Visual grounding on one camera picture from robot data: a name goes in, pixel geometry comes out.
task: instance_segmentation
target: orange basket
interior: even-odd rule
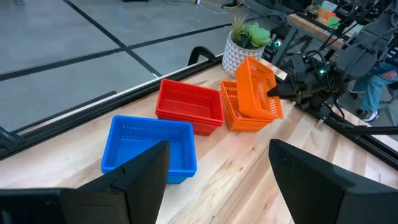
[[[256,119],[239,114],[237,94],[236,82],[221,81],[221,98],[228,130],[256,132],[273,121],[272,119]]]
[[[252,118],[283,119],[278,96],[267,92],[276,86],[274,72],[248,56],[236,70],[239,111]]]

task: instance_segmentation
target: metal frame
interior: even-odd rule
[[[203,47],[196,47],[191,54],[190,58],[199,58],[199,55],[213,55],[210,53],[204,53],[208,51],[208,49]],[[169,78],[173,80],[183,80],[192,75],[196,75],[198,72],[204,71],[208,68],[211,68],[215,65],[218,65],[222,61],[222,55],[219,55],[215,58],[210,56],[211,60],[207,60],[201,63],[196,63],[191,66],[188,66],[186,69],[181,70],[179,72],[172,73],[170,75],[166,75],[162,78]],[[32,147],[42,141],[55,137],[59,134],[64,133],[72,128],[75,128],[83,123],[86,123],[92,119],[95,119],[101,115],[109,113],[112,110],[115,110],[121,106],[124,106],[132,101],[139,100],[142,97],[145,97],[153,92],[159,90],[160,81],[162,78],[158,78],[154,81],[147,83],[144,86],[140,86],[139,88],[133,89],[125,94],[116,96],[111,100],[104,101],[97,105],[94,105],[86,110],[77,112],[70,116],[67,116],[58,121],[54,121],[46,126],[41,128],[37,128],[33,131],[30,131],[25,134],[21,134],[20,136],[15,136],[16,133],[9,133],[14,135],[14,147],[12,147],[7,154],[3,154],[0,159],[5,159],[15,153],[21,152],[24,149]],[[308,112],[310,115],[318,118],[318,112],[314,109],[308,108],[304,110]],[[360,126],[354,126],[349,121],[341,118],[337,114],[332,113],[329,118],[324,120],[324,123],[329,127],[333,128],[338,133],[342,134],[344,137],[353,141],[355,144],[359,145],[363,149],[367,150],[372,155],[376,156],[395,170],[398,170],[398,152],[385,145],[383,142],[380,142],[376,138],[367,135],[366,133],[369,130],[375,132],[377,128],[365,128]],[[385,129],[380,129],[379,132],[385,133]]]

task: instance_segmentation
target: blue jeans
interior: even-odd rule
[[[355,82],[354,91],[365,91],[361,106],[359,107],[361,110],[377,111],[379,109],[383,86],[398,82],[398,77],[392,80],[385,80],[381,78],[380,75],[395,69],[397,69],[397,67],[391,64],[380,63],[370,69],[364,77]]]

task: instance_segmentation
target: potted plant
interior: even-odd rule
[[[235,77],[235,70],[248,55],[259,60],[264,47],[271,42],[268,30],[260,28],[257,22],[247,25],[244,18],[233,15],[232,30],[224,49],[223,69],[232,77]]]
[[[320,5],[315,5],[312,1],[311,5],[307,6],[307,16],[311,19],[316,19],[319,16]]]

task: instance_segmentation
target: red basket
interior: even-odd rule
[[[209,135],[224,121],[220,91],[163,79],[156,115],[191,122],[195,134]]]

